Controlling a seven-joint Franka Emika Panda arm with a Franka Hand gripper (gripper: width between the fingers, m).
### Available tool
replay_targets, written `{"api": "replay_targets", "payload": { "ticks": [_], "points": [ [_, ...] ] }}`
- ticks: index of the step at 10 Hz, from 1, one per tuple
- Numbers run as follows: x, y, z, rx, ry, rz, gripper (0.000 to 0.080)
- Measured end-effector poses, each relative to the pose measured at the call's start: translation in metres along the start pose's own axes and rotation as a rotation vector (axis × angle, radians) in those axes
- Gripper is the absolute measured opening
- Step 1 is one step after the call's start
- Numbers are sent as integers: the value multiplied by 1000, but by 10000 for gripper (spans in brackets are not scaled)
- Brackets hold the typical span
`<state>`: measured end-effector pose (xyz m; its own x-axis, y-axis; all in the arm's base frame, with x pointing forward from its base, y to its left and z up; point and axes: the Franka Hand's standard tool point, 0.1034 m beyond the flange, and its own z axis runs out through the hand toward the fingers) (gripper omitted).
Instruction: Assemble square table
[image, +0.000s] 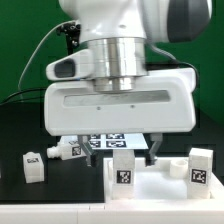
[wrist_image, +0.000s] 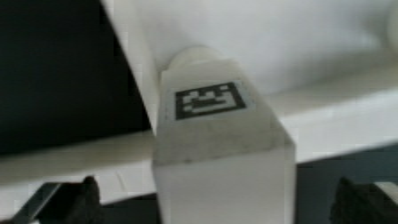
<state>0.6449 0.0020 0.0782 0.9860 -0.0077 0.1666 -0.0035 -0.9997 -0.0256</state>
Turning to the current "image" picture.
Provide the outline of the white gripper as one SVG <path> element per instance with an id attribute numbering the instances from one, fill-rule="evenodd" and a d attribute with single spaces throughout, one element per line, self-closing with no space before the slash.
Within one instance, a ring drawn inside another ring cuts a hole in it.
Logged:
<path id="1" fill-rule="evenodd" d="M 96 167 L 98 154 L 91 134 L 151 133 L 145 165 L 156 163 L 163 134 L 188 132 L 195 123 L 192 92 L 196 72 L 191 68 L 147 71 L 125 58 L 127 76 L 109 77 L 102 63 L 114 58 L 82 50 L 46 67 L 53 83 L 44 98 L 44 120 L 53 135 L 79 135 L 87 165 Z"/>

